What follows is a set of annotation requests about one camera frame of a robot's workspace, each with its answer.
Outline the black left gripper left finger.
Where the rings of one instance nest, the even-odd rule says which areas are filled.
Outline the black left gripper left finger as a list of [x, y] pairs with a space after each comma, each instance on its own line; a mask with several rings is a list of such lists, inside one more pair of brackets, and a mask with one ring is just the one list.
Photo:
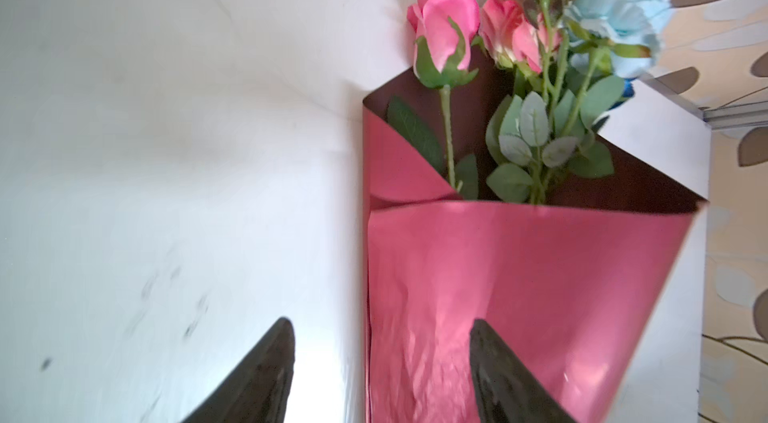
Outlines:
[[294, 363], [294, 328], [281, 317], [184, 423], [282, 423]]

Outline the dark red wrapping paper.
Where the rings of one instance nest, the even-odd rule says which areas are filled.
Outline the dark red wrapping paper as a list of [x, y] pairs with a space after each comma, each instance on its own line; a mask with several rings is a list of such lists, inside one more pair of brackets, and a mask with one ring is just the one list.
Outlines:
[[603, 421], [703, 197], [611, 146], [611, 176], [544, 206], [468, 201], [389, 125], [397, 97], [442, 123], [411, 70], [363, 101], [367, 420], [477, 421], [482, 319], [571, 417]]

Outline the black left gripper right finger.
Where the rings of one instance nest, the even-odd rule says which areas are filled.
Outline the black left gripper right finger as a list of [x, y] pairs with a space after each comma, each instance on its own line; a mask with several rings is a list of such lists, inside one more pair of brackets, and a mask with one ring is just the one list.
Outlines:
[[499, 334], [483, 319], [470, 331], [469, 361], [484, 423], [574, 423]]

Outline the light blue fake rose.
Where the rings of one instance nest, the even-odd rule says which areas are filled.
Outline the light blue fake rose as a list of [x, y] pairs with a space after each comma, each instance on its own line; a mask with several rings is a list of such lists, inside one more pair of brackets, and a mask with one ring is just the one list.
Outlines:
[[518, 0], [527, 19], [555, 29], [560, 45], [541, 79], [508, 72], [514, 83], [486, 129], [495, 161], [487, 178], [507, 203], [542, 204], [569, 176], [610, 176], [613, 162], [597, 139], [604, 113], [593, 126], [581, 110], [589, 89], [608, 76], [634, 80], [663, 48], [662, 31], [673, 16], [670, 0]]

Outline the magenta fake rose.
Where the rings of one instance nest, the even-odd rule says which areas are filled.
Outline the magenta fake rose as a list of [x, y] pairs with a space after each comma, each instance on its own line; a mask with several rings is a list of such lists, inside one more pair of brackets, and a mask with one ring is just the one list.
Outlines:
[[445, 142], [440, 144], [434, 131], [399, 97], [390, 100], [386, 121], [462, 198], [475, 200], [479, 194], [476, 157], [456, 160], [451, 96], [478, 74], [470, 68], [471, 43], [479, 30], [478, 3], [417, 0], [408, 8], [407, 20], [414, 32], [413, 74], [422, 86], [438, 94]]

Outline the pink fake rose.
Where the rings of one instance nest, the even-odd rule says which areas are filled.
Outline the pink fake rose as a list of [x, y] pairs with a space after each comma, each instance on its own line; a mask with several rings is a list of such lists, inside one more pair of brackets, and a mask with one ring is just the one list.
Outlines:
[[497, 68], [538, 79], [561, 41], [555, 29], [546, 29], [541, 15], [533, 25], [518, 0], [486, 0], [480, 10], [479, 36]]

